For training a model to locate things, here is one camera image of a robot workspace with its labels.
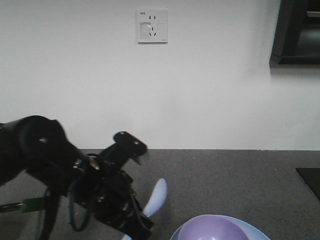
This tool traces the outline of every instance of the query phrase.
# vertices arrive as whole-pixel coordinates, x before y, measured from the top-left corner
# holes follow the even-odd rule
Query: robotic arm
[[[132,189],[133,179],[122,167],[147,152],[147,146],[122,131],[100,154],[83,154],[66,138],[56,120],[29,116],[0,125],[0,186],[22,170],[48,186],[46,215],[40,240],[48,240],[60,197],[69,198],[72,228],[82,231],[92,214],[98,221],[133,240],[147,240],[153,222],[143,214]],[[75,224],[74,203],[86,209],[82,224]]]

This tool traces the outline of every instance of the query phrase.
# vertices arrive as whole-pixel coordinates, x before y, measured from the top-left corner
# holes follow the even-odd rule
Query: cable
[[[45,206],[45,200],[46,200],[46,197],[47,197],[47,194],[49,192],[49,187],[47,187],[44,191],[44,194],[43,194],[43,200],[42,200],[42,203],[41,203],[41,208],[40,208],[40,211],[38,213],[38,219],[37,219],[37,224],[35,226],[35,235],[34,235],[34,240],[39,240],[40,238],[40,230],[42,228],[41,226],[41,218],[42,218],[42,213],[43,213],[43,209],[44,209],[44,206]]]
[[[134,212],[136,214],[136,218],[138,219],[138,222],[141,224],[141,226],[145,229],[148,229],[145,224],[142,222],[141,220],[141,217],[140,217],[140,213],[139,213],[139,210],[138,210],[138,206],[137,206],[137,203],[136,203],[136,198],[135,198],[135,195],[134,195],[134,191],[132,188],[130,188],[130,198],[131,198],[131,202],[132,202],[132,205],[133,205],[133,209],[134,209]]]
[[[75,189],[79,184],[79,182],[82,180],[82,178],[83,176],[80,176],[72,182],[67,194],[68,196],[67,208],[68,208],[68,217],[69,217],[68,223],[71,224],[71,227],[76,232],[81,232],[88,226],[90,216],[91,216],[91,211],[92,211],[92,203],[93,203],[92,199],[88,202],[83,222],[80,225],[77,225],[75,222]]]

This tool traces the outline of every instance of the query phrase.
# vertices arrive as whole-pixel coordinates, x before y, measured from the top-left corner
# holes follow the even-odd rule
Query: black cable
[[[136,203],[136,199],[135,199],[135,196],[133,194],[133,190],[131,189],[131,192],[130,192],[130,197],[131,197],[131,201],[132,201],[132,205],[133,205],[133,209],[134,209],[134,212],[136,214],[136,218],[138,219],[138,222],[141,224],[141,226],[145,229],[148,230],[148,228],[145,226],[145,224],[142,222],[141,220],[141,217],[140,217],[140,212],[138,210],[138,206],[137,206],[137,203]]]
[[[39,225],[37,225],[37,234],[36,238],[37,240],[49,240],[50,234],[54,228],[56,219],[57,219],[57,213],[58,213],[58,208],[59,208],[59,203],[60,203],[60,198],[61,195],[51,191],[50,189],[46,189],[45,191],[45,197],[42,202],[42,208],[45,207],[45,215],[44,215],[44,220],[43,220],[43,226],[41,227],[41,234],[39,234]],[[38,223],[41,222],[42,218],[42,212],[39,213],[39,219]]]
[[[37,219],[37,224],[35,226],[35,235],[34,235],[34,240],[38,240],[40,238],[40,234],[41,234],[41,219],[42,219],[42,213],[43,213],[43,209],[44,209],[44,206],[45,206],[45,200],[46,200],[46,197],[47,197],[47,194],[49,192],[49,187],[47,187],[44,191],[44,194],[43,194],[43,200],[42,200],[42,203],[41,203],[41,208],[40,208],[40,211],[38,213],[38,219]]]
[[[72,182],[72,184],[70,185],[69,190],[68,190],[68,194],[67,194],[67,196],[68,196],[67,208],[68,208],[68,217],[69,217],[68,223],[71,224],[71,227],[76,232],[81,232],[88,226],[89,221],[90,221],[91,211],[92,211],[92,203],[93,203],[92,200],[90,200],[87,203],[87,208],[86,208],[83,222],[80,225],[77,225],[75,222],[75,190],[76,190],[76,187],[78,186],[79,182],[81,182],[82,179],[83,179],[83,176],[80,176],[76,180],[74,180]]]

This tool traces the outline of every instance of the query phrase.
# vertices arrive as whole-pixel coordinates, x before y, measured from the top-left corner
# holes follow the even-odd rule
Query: gray countertop
[[[85,150],[98,153],[99,150]],[[137,199],[144,206],[160,178],[168,198],[150,240],[169,240],[192,217],[217,214],[241,219],[271,240],[318,240],[320,201],[295,168],[320,168],[320,151],[164,150],[151,149],[142,166],[128,162]],[[40,197],[45,187],[22,173],[0,187],[0,204]],[[61,202],[51,239],[120,240],[122,234],[94,218],[83,232],[67,224],[66,199]],[[36,213],[0,213],[0,239],[33,239]]]

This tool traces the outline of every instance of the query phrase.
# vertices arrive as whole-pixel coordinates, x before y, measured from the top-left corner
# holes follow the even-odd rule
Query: white wall
[[[0,121],[58,119],[79,148],[320,150],[320,68],[269,68],[280,0],[2,0]],[[168,9],[168,44],[135,10]]]

